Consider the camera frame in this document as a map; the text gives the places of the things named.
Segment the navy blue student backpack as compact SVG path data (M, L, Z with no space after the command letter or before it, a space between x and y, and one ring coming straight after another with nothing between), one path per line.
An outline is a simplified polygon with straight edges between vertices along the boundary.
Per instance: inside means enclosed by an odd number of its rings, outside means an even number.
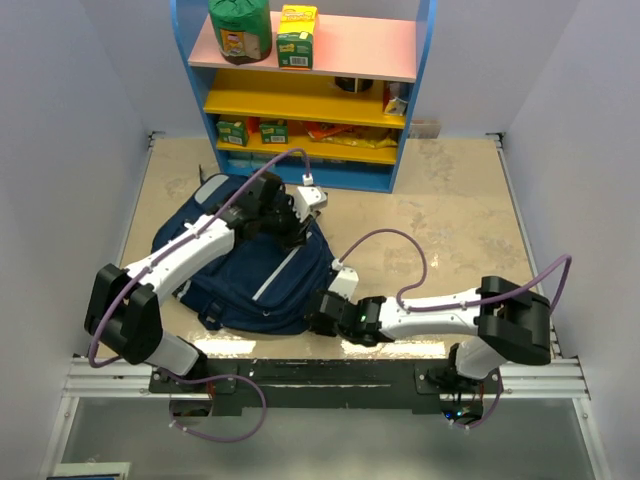
M210 331L221 328L271 335L308 329L309 297L333 280L334 256L312 220L306 243L288 248L270 233L242 240L173 292Z

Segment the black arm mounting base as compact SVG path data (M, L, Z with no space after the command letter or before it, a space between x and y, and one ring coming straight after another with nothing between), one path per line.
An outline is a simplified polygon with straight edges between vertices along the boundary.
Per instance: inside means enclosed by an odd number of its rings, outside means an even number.
M444 359L409 360L209 360L193 375L221 378L189 385L152 373L149 390L180 400L202 400L215 416L238 416L246 408L409 410L476 420L483 402L503 390L494 370L483 380L456 379ZM261 389L263 403L251 385Z

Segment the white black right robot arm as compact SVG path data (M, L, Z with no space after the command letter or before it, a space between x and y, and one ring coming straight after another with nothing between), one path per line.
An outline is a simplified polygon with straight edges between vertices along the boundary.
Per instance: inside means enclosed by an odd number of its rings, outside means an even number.
M469 392L507 362L551 362L551 302L502 277L485 276L476 289L451 296L399 300L319 290L305 311L309 329L365 347L423 335L466 335L452 347L444 375L448 386Z

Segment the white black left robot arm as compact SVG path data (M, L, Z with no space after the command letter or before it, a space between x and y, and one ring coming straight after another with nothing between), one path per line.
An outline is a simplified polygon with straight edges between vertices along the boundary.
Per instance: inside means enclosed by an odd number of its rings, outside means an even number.
M164 301L253 234L265 232L288 246L299 245L326 200L310 174L287 194L277 175L260 170L157 251L125 268L103 267L96 275L85 319L85 329L92 336L89 364L107 366L107 361L96 357L99 344L105 344L116 359L159 367L172 373L173 382L183 391L200 390L207 380L202 354L164 330L160 314Z

